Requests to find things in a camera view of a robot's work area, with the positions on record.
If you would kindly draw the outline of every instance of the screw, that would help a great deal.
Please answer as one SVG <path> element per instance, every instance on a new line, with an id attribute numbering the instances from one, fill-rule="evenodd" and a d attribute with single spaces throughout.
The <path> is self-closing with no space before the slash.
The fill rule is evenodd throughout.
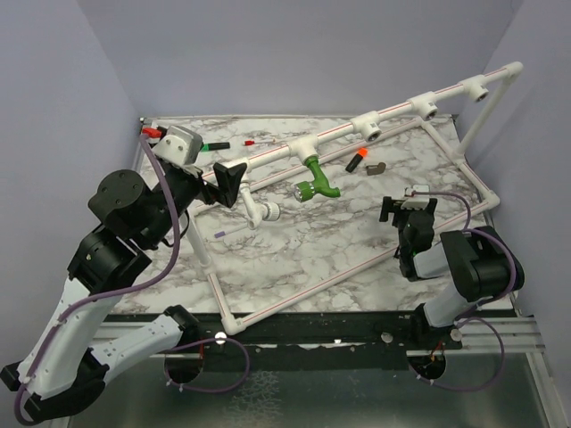
<path id="1" fill-rule="evenodd" d="M 460 342 L 462 340 L 462 332 L 458 328 L 453 328 L 450 331 L 450 338 L 455 342 Z"/>
<path id="2" fill-rule="evenodd" d="M 391 343 L 393 341 L 393 335 L 390 333 L 382 333 L 381 339 L 384 343 Z"/>

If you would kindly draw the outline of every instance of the marble surface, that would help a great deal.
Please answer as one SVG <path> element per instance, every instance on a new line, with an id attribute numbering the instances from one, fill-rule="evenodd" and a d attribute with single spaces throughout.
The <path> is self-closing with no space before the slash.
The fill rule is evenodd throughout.
<path id="1" fill-rule="evenodd" d="M 392 128 L 404 121 L 406 119 L 388 121 L 381 128 Z M 201 134 L 205 143 L 229 141 L 231 150 L 200 154 L 197 165 L 209 169 L 214 161 L 251 156 L 279 146 L 287 138 L 320 132 L 345 122 L 346 119 L 334 118 L 264 117 L 169 119 L 159 120 L 158 124 L 187 126 Z M 436 118 L 433 124 L 450 144 L 458 143 L 450 117 Z M 278 139 L 277 143 L 243 146 L 245 139 L 274 137 Z M 323 144 L 319 153 L 327 154 L 358 139 L 357 136 L 348 136 Z M 407 185 L 428 183 L 433 190 L 461 193 L 471 205 L 477 203 L 474 187 L 421 128 L 406 131 L 368 149 L 368 157 L 352 174 L 344 170 L 352 154 L 325 165 L 329 181 L 341 189 L 339 199 L 318 195 L 304 204 L 297 202 L 291 187 L 310 179 L 308 171 L 253 194 L 255 200 L 275 202 L 282 209 L 279 221 L 263 222 L 256 231 L 245 229 L 221 239 L 214 238 L 220 230 L 245 223 L 244 205 L 240 201 L 233 209 L 218 206 L 196 217 L 232 311 L 262 309 L 394 247 L 397 243 L 396 229 L 390 223 L 378 222 L 381 201 L 386 195 L 401 197 Z M 386 163 L 386 172 L 368 177 L 364 164 L 380 161 Z M 257 180 L 296 165 L 299 165 L 296 158 L 280 160 L 254 170 L 251 177 Z M 147 159 L 144 159 L 140 172 L 149 185 L 157 182 Z M 461 211 L 460 202 L 441 198 L 435 223 Z M 483 223 L 483 217 L 477 216 L 472 226 Z M 165 266 L 170 249 L 162 246 L 150 256 L 153 264 L 139 277 L 140 281 L 156 275 Z M 401 277 L 398 261 L 389 259 L 287 311 L 414 309 L 435 296 L 449 281 L 450 278 L 445 276 L 410 283 Z M 171 274 L 160 284 L 123 298 L 115 312 L 158 313 L 174 304 L 181 304 L 193 312 L 218 312 L 211 288 L 186 239 L 183 239 L 178 263 Z M 511 308 L 511 304 L 506 299 L 494 303 L 492 308 Z"/>

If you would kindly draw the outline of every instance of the gray wall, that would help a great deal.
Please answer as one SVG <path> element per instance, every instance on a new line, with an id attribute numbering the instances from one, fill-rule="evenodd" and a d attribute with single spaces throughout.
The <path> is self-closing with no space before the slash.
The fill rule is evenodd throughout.
<path id="1" fill-rule="evenodd" d="M 487 70 L 521 61 L 524 71 L 474 141 L 468 159 L 501 197 L 493 213 L 520 258 L 520 302 L 537 317 L 559 393 L 571 416 L 571 2 L 526 0 Z M 476 117 L 473 104 L 460 130 Z"/>
<path id="2" fill-rule="evenodd" d="M 0 13 L 0 366 L 26 356 L 62 292 L 87 199 L 129 167 L 137 112 L 72 0 L 11 1 Z M 16 426 L 0 387 L 0 425 Z"/>
<path id="3" fill-rule="evenodd" d="M 482 71 L 521 0 L 79 4 L 142 114 L 187 115 L 400 103 Z"/>

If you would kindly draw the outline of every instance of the green valve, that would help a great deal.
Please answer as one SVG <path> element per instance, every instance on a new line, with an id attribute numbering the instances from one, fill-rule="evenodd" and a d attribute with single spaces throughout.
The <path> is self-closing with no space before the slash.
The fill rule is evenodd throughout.
<path id="1" fill-rule="evenodd" d="M 307 158 L 305 166 L 313 174 L 314 180 L 312 182 L 302 181 L 294 186 L 294 196 L 297 201 L 306 202 L 312 199 L 316 193 L 322 194 L 327 198 L 338 198 L 341 196 L 341 191 L 338 187 L 332 188 L 329 186 L 329 181 L 319 166 L 317 156 Z"/>

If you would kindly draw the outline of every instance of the pipe valve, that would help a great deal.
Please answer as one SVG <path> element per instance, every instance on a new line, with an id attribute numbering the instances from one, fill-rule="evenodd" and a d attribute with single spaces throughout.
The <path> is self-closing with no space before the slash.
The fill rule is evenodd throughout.
<path id="1" fill-rule="evenodd" d="M 306 202 L 312 199 L 316 193 L 322 194 L 327 198 L 338 198 L 341 196 L 341 191 L 338 187 L 331 187 L 329 180 L 319 166 L 317 156 L 310 156 L 305 160 L 305 166 L 313 174 L 313 181 L 302 181 L 294 185 L 294 196 L 298 202 Z"/>

